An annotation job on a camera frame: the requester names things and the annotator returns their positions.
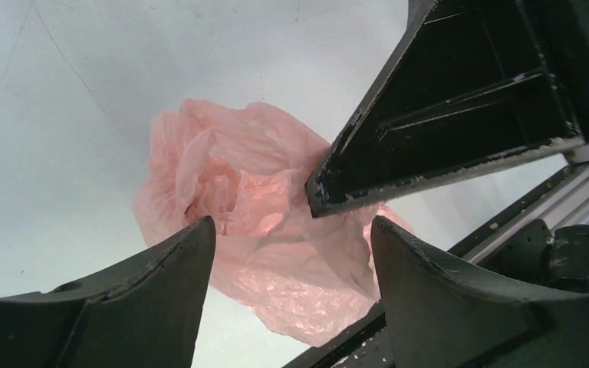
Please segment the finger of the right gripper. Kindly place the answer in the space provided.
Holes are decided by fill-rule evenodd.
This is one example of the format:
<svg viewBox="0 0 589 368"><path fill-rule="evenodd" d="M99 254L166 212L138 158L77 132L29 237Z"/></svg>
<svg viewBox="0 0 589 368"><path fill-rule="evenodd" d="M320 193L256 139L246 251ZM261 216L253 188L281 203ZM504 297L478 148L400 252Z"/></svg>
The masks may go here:
<svg viewBox="0 0 589 368"><path fill-rule="evenodd" d="M305 189L315 218L589 145L589 1L411 1Z"/></svg>

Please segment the pink plastic trash bag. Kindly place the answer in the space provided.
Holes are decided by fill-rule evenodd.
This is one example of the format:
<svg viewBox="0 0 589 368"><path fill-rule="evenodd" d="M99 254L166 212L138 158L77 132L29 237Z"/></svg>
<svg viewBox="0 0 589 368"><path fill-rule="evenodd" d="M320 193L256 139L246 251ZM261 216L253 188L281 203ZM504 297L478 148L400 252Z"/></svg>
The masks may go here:
<svg viewBox="0 0 589 368"><path fill-rule="evenodd" d="M319 347L380 299L371 223L400 218L382 203L311 216L304 184L328 142L263 102L232 109L184 100L153 118L149 176L133 211L157 245L208 216L216 228L209 283L272 332Z"/></svg>

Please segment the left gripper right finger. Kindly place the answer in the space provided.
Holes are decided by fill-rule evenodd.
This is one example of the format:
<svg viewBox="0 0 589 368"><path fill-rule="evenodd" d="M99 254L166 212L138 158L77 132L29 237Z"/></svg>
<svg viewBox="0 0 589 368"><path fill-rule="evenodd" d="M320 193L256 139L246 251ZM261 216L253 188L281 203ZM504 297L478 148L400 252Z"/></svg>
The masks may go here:
<svg viewBox="0 0 589 368"><path fill-rule="evenodd" d="M589 292L489 271L373 220L373 259L398 367L589 367Z"/></svg>

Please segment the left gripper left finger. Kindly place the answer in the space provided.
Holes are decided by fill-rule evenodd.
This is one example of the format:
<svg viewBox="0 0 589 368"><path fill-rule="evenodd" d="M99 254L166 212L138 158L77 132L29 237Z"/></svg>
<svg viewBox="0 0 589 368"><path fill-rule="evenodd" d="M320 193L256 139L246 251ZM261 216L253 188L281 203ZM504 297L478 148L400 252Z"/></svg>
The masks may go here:
<svg viewBox="0 0 589 368"><path fill-rule="evenodd" d="M0 367L189 367L216 249L212 218L48 293L0 298Z"/></svg>

